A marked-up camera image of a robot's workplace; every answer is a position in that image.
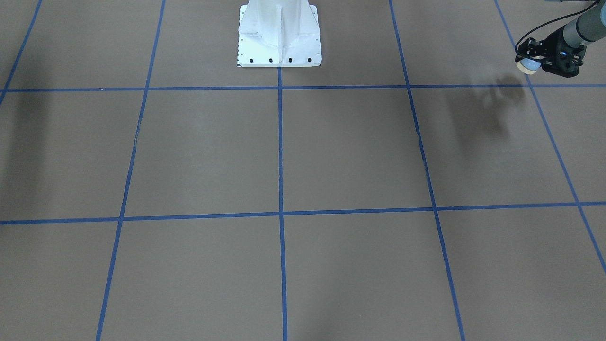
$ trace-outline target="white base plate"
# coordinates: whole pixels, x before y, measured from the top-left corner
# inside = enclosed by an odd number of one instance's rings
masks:
[[[240,7],[240,22],[246,7]],[[310,5],[318,21],[318,8]],[[263,44],[248,36],[238,37],[238,67],[310,67],[322,63],[320,37],[302,36],[284,49],[284,60],[278,60],[278,47]]]

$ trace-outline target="grid floor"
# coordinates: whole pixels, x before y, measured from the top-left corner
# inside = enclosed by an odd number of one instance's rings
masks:
[[[0,0],[0,340],[604,339],[606,44],[512,60],[585,4],[311,3]]]

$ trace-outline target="vertical blue line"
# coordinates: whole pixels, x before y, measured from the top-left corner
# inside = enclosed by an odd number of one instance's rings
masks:
[[[4,96],[6,96],[6,90],[10,86],[10,82],[13,80],[13,76],[15,75],[15,71],[17,70],[17,65],[19,64],[19,60],[21,60],[21,55],[23,54],[23,50],[25,50],[25,45],[27,44],[27,40],[30,38],[30,34],[32,33],[32,29],[34,28],[34,23],[36,22],[36,18],[38,17],[38,12],[40,11],[40,6],[42,5],[42,0],[38,0],[38,4],[36,5],[36,10],[34,10],[34,15],[32,16],[32,21],[30,22],[30,26],[27,28],[27,33],[25,34],[25,38],[23,38],[23,42],[21,43],[21,48],[17,53],[17,57],[15,58],[15,62],[13,63],[13,67],[10,69],[10,73],[8,74],[8,79],[4,84],[4,89],[2,90],[2,94],[0,95],[0,105],[4,101]]]
[[[421,151],[421,158],[423,159],[423,165],[425,166],[425,176],[427,177],[427,187],[429,190],[429,196],[431,198],[431,207],[433,209],[433,216],[436,220],[436,227],[438,229],[438,237],[440,239],[440,247],[442,248],[442,257],[444,258],[444,266],[446,268],[446,275],[448,277],[448,285],[450,287],[450,295],[452,296],[454,313],[456,316],[457,325],[459,327],[459,336],[461,341],[465,341],[465,331],[463,329],[463,322],[461,320],[461,312],[459,310],[459,303],[456,298],[455,283],[453,281],[452,273],[450,271],[450,262],[448,261],[448,252],[446,250],[446,244],[444,242],[444,235],[442,233],[442,225],[440,223],[440,216],[438,214],[438,207],[436,205],[436,198],[433,193],[433,186],[431,185],[431,176],[429,173],[429,167],[427,166],[427,158],[425,156],[425,148],[423,147],[423,138],[421,137],[421,130],[419,128],[419,121],[417,119],[415,102],[413,101],[413,94],[410,88],[410,81],[408,79],[408,72],[406,69],[406,62],[404,59],[404,51],[402,49],[402,43],[400,40],[400,33],[398,30],[398,22],[396,20],[396,13],[393,9],[393,1],[389,0],[389,7],[391,10],[391,20],[393,21],[393,28],[396,33],[396,40],[398,41],[398,50],[400,53],[400,60],[402,61],[402,70],[404,71],[404,79],[406,80],[406,89],[408,91],[408,100],[410,102],[410,109],[413,114],[413,120],[415,122],[415,130],[419,137],[419,149]]]
[[[128,200],[128,190],[130,188],[130,180],[133,175],[133,167],[135,165],[135,156],[137,153],[137,140],[139,138],[139,132],[141,131],[141,122],[143,120],[143,114],[145,112],[145,104],[147,102],[147,93],[148,93],[149,84],[150,84],[150,81],[152,78],[153,63],[154,63],[154,59],[156,58],[156,49],[158,48],[158,39],[160,37],[160,29],[162,27],[162,19],[164,17],[165,5],[166,5],[166,0],[162,0],[162,4],[160,7],[160,15],[158,18],[158,26],[156,28],[156,36],[154,39],[153,48],[151,50],[149,68],[147,70],[147,80],[145,82],[145,90],[143,93],[143,99],[141,101],[139,119],[137,121],[135,140],[133,142],[133,149],[132,149],[132,152],[130,155],[130,163],[128,165],[128,174],[126,176],[126,184],[124,185],[124,195],[122,197],[122,204],[120,207],[120,216],[118,217],[119,220],[118,220],[118,227],[116,228],[116,237],[114,239],[114,245],[113,245],[113,249],[112,249],[112,259],[110,260],[110,266],[109,266],[109,270],[107,273],[107,281],[105,283],[105,292],[103,295],[103,303],[101,305],[101,313],[99,315],[99,325],[97,326],[97,334],[96,334],[96,338],[95,338],[96,341],[101,341],[101,334],[103,332],[103,323],[105,321],[105,312],[107,310],[107,302],[109,300],[110,289],[112,287],[113,271],[114,271],[114,267],[116,264],[116,256],[118,254],[118,245],[120,242],[120,234],[122,232],[122,222],[124,221],[124,212],[126,211],[126,202]]]
[[[509,26],[507,25],[507,21],[505,20],[505,16],[503,15],[503,11],[501,10],[501,6],[499,5],[499,1],[498,0],[494,0],[494,4],[496,6],[497,11],[499,11],[499,16],[501,16],[501,21],[503,22],[503,26],[505,26],[505,31],[507,31],[507,35],[509,36],[509,41],[511,42],[511,45],[513,47],[515,47],[515,42],[513,40],[512,35],[511,35],[511,31],[509,29]],[[602,255],[602,252],[600,251],[600,247],[598,245],[598,242],[596,241],[596,238],[593,235],[593,231],[591,230],[591,226],[589,225],[589,221],[587,221],[587,218],[585,216],[585,212],[583,211],[583,206],[581,205],[581,201],[579,200],[579,197],[578,197],[578,195],[576,193],[576,190],[574,189],[574,186],[573,186],[572,180],[570,178],[570,175],[568,174],[568,170],[566,169],[566,165],[564,164],[564,159],[562,158],[562,155],[560,154],[560,150],[558,149],[558,145],[556,144],[556,140],[553,137],[553,134],[551,133],[551,129],[549,128],[549,124],[547,123],[547,119],[545,117],[545,113],[543,112],[543,108],[541,106],[541,102],[539,102],[539,98],[536,95],[536,92],[534,91],[534,85],[530,81],[530,77],[528,75],[525,75],[525,76],[526,76],[526,82],[528,82],[528,86],[530,88],[530,92],[533,95],[534,102],[536,103],[536,107],[539,109],[539,114],[541,115],[541,120],[543,121],[543,125],[545,126],[545,130],[547,131],[547,135],[549,136],[549,140],[551,141],[551,146],[553,147],[553,150],[556,152],[556,156],[558,157],[558,161],[560,162],[560,167],[562,168],[562,171],[564,172],[564,177],[566,178],[566,181],[568,182],[568,187],[570,188],[570,192],[572,193],[572,196],[574,198],[574,202],[576,203],[576,206],[579,209],[579,213],[581,215],[581,219],[583,219],[583,224],[585,224],[585,229],[587,230],[587,233],[589,234],[589,239],[591,240],[591,243],[593,244],[593,248],[596,251],[596,254],[598,255],[598,260],[600,261],[600,264],[602,265],[602,270],[606,274],[606,262],[604,262],[604,256]]]
[[[280,217],[280,262],[282,272],[282,339],[288,341],[288,310],[286,295],[286,250],[284,238],[284,182],[282,168],[282,68],[278,67],[278,201]]]

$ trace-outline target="white vertical post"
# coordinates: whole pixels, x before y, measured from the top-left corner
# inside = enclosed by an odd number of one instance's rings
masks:
[[[318,9],[307,0],[250,0],[240,8],[238,66],[306,67],[322,62]]]

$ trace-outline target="black cable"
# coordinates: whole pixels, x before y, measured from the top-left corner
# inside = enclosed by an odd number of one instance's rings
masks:
[[[533,33],[534,31],[536,31],[536,30],[538,30],[538,29],[540,29],[540,28],[542,28],[542,27],[544,27],[544,26],[547,26],[547,25],[549,25],[549,24],[552,24],[552,23],[554,23],[554,22],[556,22],[556,21],[560,21],[560,20],[562,20],[562,19],[570,18],[571,16],[575,16],[575,15],[583,14],[583,13],[585,13],[585,12],[589,11],[590,9],[592,9],[592,8],[593,8],[595,5],[597,5],[598,3],[600,3],[600,1],[602,1],[602,0],[595,0],[595,1],[594,1],[594,2],[591,4],[591,5],[589,5],[589,7],[585,8],[584,10],[581,10],[581,11],[578,11],[578,12],[576,12],[576,13],[572,13],[572,14],[569,14],[569,15],[565,15],[565,16],[563,16],[563,17],[561,17],[561,18],[558,18],[558,19],[554,19],[554,20],[548,21],[548,22],[546,22],[545,24],[539,25],[539,26],[537,26],[537,27],[533,28],[532,30],[528,31],[528,33],[526,33],[526,34],[525,34],[525,35],[522,37],[522,39],[520,39],[520,40],[518,41],[518,43],[515,45],[516,54],[517,54],[518,56],[522,56],[522,55],[520,54],[520,52],[519,52],[518,48],[519,48],[520,44],[522,43],[522,41],[524,41],[524,38],[528,37],[528,36],[529,36],[531,33]],[[534,59],[534,58],[531,58],[531,57],[526,57],[526,58],[531,59],[531,60],[533,60],[533,61],[541,61],[540,59]]]

